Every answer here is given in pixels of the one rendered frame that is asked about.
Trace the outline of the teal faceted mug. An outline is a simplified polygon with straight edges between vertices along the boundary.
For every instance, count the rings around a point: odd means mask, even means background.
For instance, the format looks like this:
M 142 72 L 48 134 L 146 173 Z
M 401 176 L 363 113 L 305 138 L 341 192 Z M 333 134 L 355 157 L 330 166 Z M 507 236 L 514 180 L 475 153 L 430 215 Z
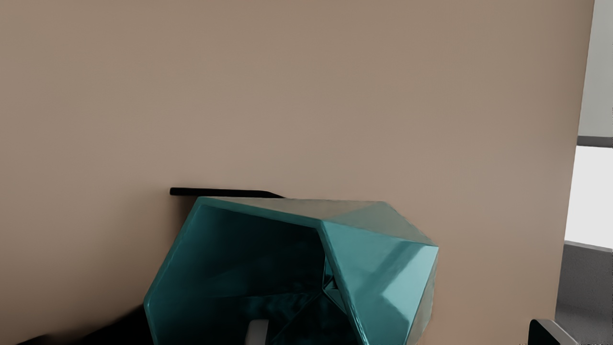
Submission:
M 417 345 L 438 255 L 385 202 L 202 196 L 144 310 L 154 345 Z

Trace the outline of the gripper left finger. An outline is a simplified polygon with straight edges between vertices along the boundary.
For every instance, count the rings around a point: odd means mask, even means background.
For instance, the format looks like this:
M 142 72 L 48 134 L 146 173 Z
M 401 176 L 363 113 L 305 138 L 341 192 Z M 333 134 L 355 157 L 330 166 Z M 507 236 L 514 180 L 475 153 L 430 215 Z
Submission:
M 269 320 L 252 320 L 247 329 L 247 345 L 269 345 Z

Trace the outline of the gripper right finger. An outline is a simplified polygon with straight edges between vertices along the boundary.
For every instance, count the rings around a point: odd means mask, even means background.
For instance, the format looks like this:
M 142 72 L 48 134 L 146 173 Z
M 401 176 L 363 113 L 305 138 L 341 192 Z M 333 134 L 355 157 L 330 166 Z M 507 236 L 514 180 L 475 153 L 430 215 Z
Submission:
M 579 343 L 556 321 L 532 319 L 528 326 L 528 345 L 579 345 Z

